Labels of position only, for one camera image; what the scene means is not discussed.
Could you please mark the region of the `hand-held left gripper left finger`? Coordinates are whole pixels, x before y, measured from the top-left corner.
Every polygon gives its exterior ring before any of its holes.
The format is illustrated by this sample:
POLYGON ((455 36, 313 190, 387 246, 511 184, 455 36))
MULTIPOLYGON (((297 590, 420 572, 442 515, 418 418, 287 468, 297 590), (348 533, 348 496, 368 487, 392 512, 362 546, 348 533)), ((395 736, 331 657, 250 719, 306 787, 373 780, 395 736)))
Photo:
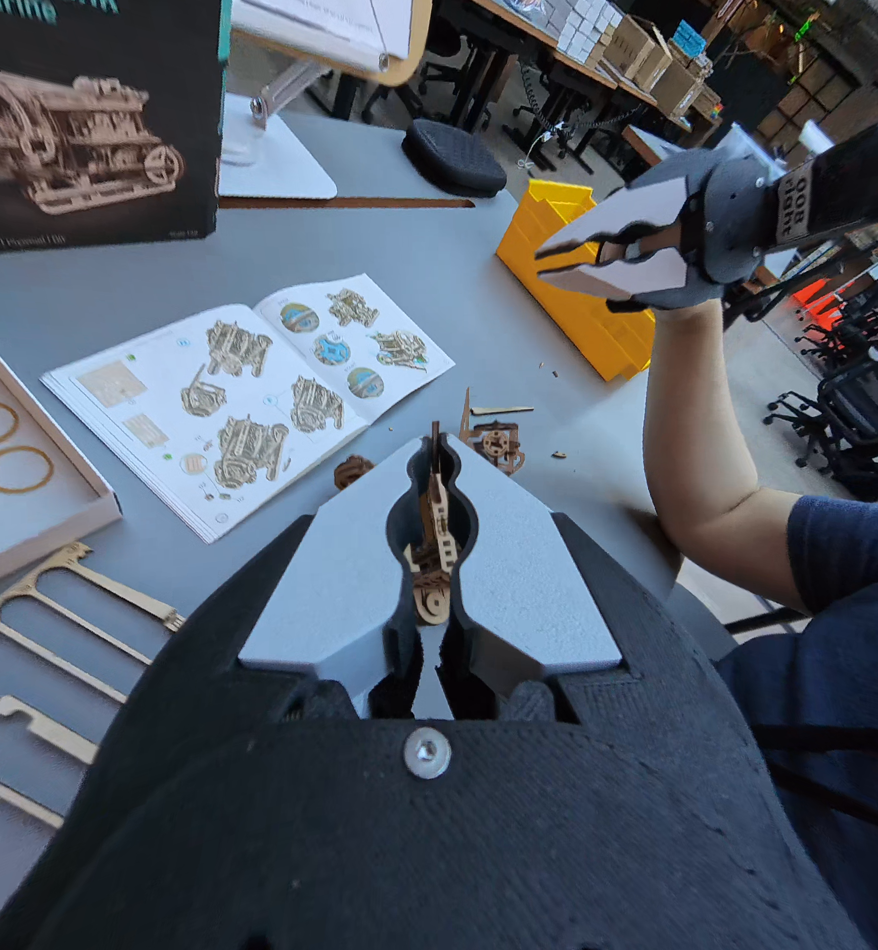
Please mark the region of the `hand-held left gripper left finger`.
POLYGON ((317 510, 242 666, 337 682, 362 718, 412 717, 422 649, 405 552, 424 542, 433 445, 410 441, 317 510))

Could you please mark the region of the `black textured cushion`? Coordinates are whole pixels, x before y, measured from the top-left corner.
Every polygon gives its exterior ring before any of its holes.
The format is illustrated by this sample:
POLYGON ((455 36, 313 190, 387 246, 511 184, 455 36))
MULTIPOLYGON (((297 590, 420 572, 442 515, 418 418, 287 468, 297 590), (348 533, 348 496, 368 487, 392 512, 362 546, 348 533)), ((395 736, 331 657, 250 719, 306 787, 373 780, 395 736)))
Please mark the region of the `black textured cushion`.
POLYGON ((463 129, 417 118, 402 149, 420 175, 447 194, 486 198, 506 189, 506 172, 492 151, 463 129))

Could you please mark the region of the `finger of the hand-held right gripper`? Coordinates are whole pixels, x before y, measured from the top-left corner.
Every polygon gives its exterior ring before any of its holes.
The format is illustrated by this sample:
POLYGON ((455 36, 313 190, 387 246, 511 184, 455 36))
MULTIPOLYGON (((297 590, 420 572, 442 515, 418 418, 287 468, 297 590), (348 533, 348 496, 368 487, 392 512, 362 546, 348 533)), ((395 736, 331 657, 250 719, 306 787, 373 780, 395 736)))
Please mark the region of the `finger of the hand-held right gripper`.
POLYGON ((643 258, 580 263, 541 270, 539 279, 562 291, 602 299, 635 299, 656 291, 685 287, 688 267, 679 250, 669 246, 643 258))
POLYGON ((689 196, 686 177, 623 188, 570 221, 536 251, 536 259, 565 254, 592 242, 615 241, 632 226, 664 229, 675 223, 689 196))

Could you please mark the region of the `black model kit box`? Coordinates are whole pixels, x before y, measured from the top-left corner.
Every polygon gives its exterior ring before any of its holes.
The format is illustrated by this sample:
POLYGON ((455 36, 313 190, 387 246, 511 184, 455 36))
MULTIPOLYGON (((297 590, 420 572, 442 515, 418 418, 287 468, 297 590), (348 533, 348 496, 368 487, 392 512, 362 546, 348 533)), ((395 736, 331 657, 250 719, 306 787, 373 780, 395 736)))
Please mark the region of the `black model kit box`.
POLYGON ((215 230, 230 12, 0 1, 0 253, 215 230))

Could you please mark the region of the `empty wooden part sheet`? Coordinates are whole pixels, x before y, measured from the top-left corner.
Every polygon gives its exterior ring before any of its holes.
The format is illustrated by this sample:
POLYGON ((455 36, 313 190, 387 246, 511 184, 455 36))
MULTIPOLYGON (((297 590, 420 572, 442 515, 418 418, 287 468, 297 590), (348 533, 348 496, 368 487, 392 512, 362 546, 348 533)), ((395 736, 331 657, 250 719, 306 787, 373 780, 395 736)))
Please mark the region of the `empty wooden part sheet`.
POLYGON ((0 806, 61 827, 69 786, 184 623, 176 607, 102 575, 71 542, 0 591, 0 806))

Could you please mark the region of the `group of tan rubber bands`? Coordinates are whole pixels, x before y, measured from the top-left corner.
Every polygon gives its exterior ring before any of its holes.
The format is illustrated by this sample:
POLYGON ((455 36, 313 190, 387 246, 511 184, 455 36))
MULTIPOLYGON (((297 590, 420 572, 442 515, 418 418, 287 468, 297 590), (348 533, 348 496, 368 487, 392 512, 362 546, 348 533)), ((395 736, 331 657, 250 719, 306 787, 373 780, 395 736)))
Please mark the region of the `group of tan rubber bands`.
POLYGON ((0 495, 23 496, 48 486, 55 464, 42 447, 20 443, 19 411, 0 401, 0 495))

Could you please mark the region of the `white document stand with instructions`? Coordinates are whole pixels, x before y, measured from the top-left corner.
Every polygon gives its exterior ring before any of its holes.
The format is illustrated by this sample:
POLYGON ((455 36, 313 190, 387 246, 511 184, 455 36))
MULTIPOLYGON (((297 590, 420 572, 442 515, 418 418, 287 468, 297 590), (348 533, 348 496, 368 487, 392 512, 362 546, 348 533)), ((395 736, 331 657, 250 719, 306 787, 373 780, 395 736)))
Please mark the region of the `white document stand with instructions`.
POLYGON ((394 88, 419 65, 429 1, 234 1, 231 33, 394 88))

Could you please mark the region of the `open instruction booklet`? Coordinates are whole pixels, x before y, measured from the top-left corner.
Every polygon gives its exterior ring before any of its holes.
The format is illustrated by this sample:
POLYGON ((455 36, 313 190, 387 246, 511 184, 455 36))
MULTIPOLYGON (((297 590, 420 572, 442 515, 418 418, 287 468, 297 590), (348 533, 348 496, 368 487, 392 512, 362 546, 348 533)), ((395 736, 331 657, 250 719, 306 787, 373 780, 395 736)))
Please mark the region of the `open instruction booklet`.
POLYGON ((191 315, 42 382, 212 543, 454 366, 361 274, 191 315))

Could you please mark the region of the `wooden model part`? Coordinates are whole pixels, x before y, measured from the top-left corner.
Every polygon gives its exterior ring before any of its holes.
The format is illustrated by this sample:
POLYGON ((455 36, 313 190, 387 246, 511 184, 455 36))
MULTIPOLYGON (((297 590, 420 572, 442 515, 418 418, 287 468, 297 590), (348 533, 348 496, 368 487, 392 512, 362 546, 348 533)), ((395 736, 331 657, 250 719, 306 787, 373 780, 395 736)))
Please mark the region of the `wooden model part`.
POLYGON ((459 546, 450 524, 450 505, 440 461, 441 424, 432 422, 430 467, 419 499, 421 540, 410 543, 404 557, 412 573, 413 600, 419 620, 440 625, 449 620, 451 575, 459 546))

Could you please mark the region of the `cardboard box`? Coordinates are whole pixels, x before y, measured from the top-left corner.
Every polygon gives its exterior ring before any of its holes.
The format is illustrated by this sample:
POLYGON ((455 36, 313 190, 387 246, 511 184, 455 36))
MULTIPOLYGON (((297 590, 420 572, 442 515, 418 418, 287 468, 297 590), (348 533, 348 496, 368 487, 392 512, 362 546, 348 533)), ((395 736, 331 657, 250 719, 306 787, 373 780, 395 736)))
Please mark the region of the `cardboard box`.
POLYGON ((706 72, 700 72, 696 66, 686 68, 678 62, 670 62, 650 94, 658 110, 676 122, 682 119, 696 101, 705 86, 706 78, 706 72))
POLYGON ((651 92, 672 63, 668 41, 656 25, 626 15, 615 27, 603 60, 645 92, 651 92))

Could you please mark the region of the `stack of small white boxes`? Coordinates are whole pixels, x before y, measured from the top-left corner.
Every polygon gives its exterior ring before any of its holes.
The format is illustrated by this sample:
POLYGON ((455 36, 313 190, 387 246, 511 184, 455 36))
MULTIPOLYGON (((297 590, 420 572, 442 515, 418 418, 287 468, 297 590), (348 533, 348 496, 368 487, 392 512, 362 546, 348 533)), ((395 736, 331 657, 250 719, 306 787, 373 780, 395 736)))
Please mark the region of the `stack of small white boxes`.
POLYGON ((590 58, 601 60, 625 18, 623 10, 611 1, 542 3, 557 50, 580 64, 590 58))

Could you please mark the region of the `person's right forearm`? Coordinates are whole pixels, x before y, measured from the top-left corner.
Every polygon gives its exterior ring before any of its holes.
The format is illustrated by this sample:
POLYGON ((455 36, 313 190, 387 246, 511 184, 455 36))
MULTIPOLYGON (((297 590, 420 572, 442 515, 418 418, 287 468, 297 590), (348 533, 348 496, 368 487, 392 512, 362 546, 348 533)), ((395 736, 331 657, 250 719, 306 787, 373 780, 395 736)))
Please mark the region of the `person's right forearm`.
POLYGON ((655 316, 643 461, 661 528, 709 574, 809 615, 788 549, 800 496, 760 483, 731 402, 722 303, 655 316))

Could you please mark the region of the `printed instruction sheet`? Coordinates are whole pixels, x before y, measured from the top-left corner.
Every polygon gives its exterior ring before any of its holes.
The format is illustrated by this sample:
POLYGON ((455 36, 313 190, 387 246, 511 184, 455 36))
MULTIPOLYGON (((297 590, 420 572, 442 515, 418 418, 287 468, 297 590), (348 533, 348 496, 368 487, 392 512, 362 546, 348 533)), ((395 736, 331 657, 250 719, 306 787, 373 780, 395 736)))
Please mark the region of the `printed instruction sheet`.
POLYGON ((411 20, 411 1, 253 1, 231 9, 234 26, 257 26, 287 43, 310 36, 333 56, 351 46, 374 62, 383 54, 409 57, 411 20))

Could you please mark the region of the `yellow plastic bin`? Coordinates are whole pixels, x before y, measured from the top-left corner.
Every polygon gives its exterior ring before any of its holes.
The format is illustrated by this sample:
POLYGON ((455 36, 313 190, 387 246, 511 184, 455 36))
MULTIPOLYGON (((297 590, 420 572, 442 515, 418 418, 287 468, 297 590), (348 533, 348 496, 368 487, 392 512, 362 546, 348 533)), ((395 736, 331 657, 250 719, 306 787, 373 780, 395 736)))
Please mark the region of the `yellow plastic bin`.
POLYGON ((595 206, 590 187, 530 180, 496 254, 605 381, 632 379, 650 363, 652 312, 613 313, 604 300, 559 290, 537 272, 540 244, 595 206))

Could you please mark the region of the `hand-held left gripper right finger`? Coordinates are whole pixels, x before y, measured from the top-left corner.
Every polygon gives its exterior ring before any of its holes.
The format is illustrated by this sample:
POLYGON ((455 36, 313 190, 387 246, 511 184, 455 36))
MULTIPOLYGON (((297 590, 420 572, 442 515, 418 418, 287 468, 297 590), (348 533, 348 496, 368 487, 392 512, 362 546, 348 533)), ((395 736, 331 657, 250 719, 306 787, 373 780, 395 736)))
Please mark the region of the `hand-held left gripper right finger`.
POLYGON ((456 719, 491 719, 525 682, 623 670, 623 656, 551 509, 451 434, 450 524, 462 552, 439 681, 456 719))

